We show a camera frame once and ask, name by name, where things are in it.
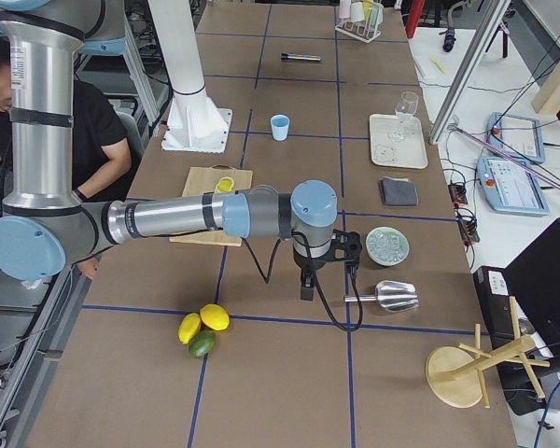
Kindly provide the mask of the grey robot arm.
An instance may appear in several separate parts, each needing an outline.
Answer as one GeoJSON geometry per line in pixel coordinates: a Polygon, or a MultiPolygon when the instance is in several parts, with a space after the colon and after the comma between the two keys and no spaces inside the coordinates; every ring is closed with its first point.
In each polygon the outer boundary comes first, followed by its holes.
{"type": "Polygon", "coordinates": [[[308,180],[288,194],[269,186],[163,201],[96,199],[73,186],[73,133],[80,123],[74,82],[78,52],[119,54],[120,1],[0,1],[10,44],[13,187],[0,217],[0,270],[19,280],[59,273],[132,239],[223,231],[290,240],[309,299],[316,272],[336,259],[333,188],[308,180]]]}

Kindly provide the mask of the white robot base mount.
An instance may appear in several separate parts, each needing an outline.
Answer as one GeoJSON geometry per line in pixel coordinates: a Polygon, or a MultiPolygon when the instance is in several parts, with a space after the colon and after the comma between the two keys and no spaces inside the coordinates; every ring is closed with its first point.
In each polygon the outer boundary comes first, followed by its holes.
{"type": "Polygon", "coordinates": [[[207,94],[189,2],[152,0],[148,5],[174,93],[162,148],[224,152],[232,111],[216,107],[207,94]]]}

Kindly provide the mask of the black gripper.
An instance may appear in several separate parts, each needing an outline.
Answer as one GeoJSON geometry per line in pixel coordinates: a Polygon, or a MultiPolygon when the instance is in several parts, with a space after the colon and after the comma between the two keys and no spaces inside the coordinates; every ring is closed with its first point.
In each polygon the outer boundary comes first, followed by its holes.
{"type": "Polygon", "coordinates": [[[301,300],[311,300],[315,294],[316,272],[329,263],[329,258],[326,256],[309,257],[294,249],[293,259],[301,269],[301,300]]]}

